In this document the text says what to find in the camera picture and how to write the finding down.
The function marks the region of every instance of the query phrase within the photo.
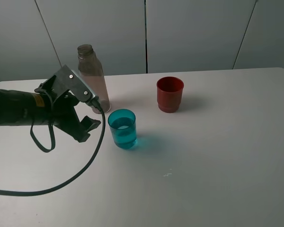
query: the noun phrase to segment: blue cup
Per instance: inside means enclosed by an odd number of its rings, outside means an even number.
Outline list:
[[[136,144],[136,116],[132,111],[120,109],[112,112],[108,124],[118,147],[129,149]]]

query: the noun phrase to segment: red plastic cup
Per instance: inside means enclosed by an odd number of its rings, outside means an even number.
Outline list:
[[[159,109],[166,113],[177,111],[182,99],[184,83],[176,77],[163,77],[157,82]]]

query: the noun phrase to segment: table surface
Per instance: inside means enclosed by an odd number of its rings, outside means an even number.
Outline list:
[[[156,81],[185,87],[176,113],[158,109]],[[33,92],[44,80],[0,82]],[[106,77],[112,110],[136,114],[138,145],[115,146],[109,127],[91,167],[38,197],[0,196],[0,227],[284,226],[284,69]],[[100,119],[85,104],[79,117]],[[50,146],[48,128],[35,128]],[[0,127],[0,189],[34,191],[77,173],[101,129],[78,143],[55,128],[56,149],[40,151],[29,126]]]

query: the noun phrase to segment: yellow label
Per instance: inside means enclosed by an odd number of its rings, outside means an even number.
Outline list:
[[[44,100],[42,99],[41,95],[38,95],[36,93],[31,93],[31,94],[35,98],[36,106],[45,107]]]

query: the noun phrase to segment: clear plastic bottle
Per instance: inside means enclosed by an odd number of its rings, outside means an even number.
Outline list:
[[[110,102],[108,98],[107,88],[105,84],[102,64],[96,57],[96,53],[89,44],[78,47],[78,69],[87,85],[99,97],[101,107],[106,113],[110,110]],[[99,114],[99,110],[92,107],[93,111]]]

